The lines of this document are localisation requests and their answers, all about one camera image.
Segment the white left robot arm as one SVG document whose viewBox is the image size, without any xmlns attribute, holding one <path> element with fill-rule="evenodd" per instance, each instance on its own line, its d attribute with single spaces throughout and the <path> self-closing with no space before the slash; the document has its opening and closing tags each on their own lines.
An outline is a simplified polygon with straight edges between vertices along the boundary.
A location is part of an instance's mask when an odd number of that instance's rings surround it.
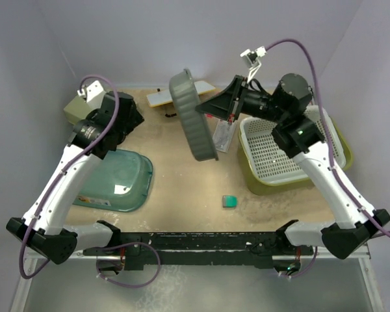
<svg viewBox="0 0 390 312">
<path fill-rule="evenodd" d="M 144 121 L 133 96 L 127 93 L 102 92 L 97 102 L 100 108 L 75 124 L 57 169 L 41 195 L 22 217 L 12 217 L 6 225 L 23 248 L 31 248 L 57 265 L 77 250 L 99 248 L 113 255 L 121 246 L 121 231 L 108 222 L 78 227 L 65 224 L 90 174 Z"/>
</svg>

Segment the white perforated basket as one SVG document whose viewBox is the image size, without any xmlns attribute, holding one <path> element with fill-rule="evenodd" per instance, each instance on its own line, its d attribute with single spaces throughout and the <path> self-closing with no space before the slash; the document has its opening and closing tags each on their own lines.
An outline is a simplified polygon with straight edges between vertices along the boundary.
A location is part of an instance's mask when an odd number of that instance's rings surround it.
<svg viewBox="0 0 390 312">
<path fill-rule="evenodd" d="M 323 113 L 333 140 L 335 160 L 343 170 L 347 170 L 352 164 L 352 152 L 324 109 Z M 317 105 L 308 105 L 304 114 L 324 133 Z M 274 142 L 271 132 L 275 126 L 274 122 L 254 117 L 240 122 L 239 140 L 250 165 L 248 173 L 253 174 L 260 184 L 270 187 L 309 180 L 303 170 Z"/>
</svg>

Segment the light green perforated basket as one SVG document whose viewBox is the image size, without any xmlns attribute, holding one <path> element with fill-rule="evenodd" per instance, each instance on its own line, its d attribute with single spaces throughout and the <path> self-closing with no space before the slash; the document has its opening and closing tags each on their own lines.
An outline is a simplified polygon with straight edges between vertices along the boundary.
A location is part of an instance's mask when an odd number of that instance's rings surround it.
<svg viewBox="0 0 390 312">
<path fill-rule="evenodd" d="M 86 101 L 75 96 L 64 108 L 64 115 L 67 121 L 75 125 L 77 122 L 84 120 L 92 109 L 87 105 Z"/>
</svg>

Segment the teal plastic tub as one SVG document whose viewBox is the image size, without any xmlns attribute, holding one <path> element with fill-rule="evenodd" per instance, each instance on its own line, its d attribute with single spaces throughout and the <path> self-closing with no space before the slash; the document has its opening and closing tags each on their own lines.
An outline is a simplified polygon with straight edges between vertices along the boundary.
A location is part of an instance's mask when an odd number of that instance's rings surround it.
<svg viewBox="0 0 390 312">
<path fill-rule="evenodd" d="M 110 151 L 86 180 L 74 205 L 128 213 L 146 201 L 152 162 L 134 151 Z"/>
</svg>

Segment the grey plastic tub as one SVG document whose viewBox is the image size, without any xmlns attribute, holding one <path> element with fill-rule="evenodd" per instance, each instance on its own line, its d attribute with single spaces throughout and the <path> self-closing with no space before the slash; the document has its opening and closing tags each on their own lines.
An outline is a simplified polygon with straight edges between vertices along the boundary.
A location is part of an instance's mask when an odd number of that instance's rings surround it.
<svg viewBox="0 0 390 312">
<path fill-rule="evenodd" d="M 169 91 L 192 156 L 198 162 L 217 161 L 218 154 L 206 117 L 196 110 L 201 102 L 188 68 L 170 79 Z"/>
</svg>

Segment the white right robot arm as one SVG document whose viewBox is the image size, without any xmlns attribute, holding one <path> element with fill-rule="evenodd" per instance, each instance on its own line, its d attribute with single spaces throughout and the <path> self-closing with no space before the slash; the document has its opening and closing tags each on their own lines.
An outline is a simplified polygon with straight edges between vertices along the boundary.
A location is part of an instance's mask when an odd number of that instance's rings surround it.
<svg viewBox="0 0 390 312">
<path fill-rule="evenodd" d="M 196 106 L 196 111 L 221 120 L 236 120 L 239 114 L 273 122 L 271 135 L 278 148 L 310 178 L 328 202 L 333 222 L 289 222 L 276 238 L 283 254 L 299 246 L 322 246 L 338 259 L 346 259 L 390 221 L 385 209 L 375 209 L 350 182 L 332 155 L 328 136 L 322 134 L 305 111 L 313 95 L 307 81 L 285 74 L 275 91 L 250 90 L 245 77 Z"/>
</svg>

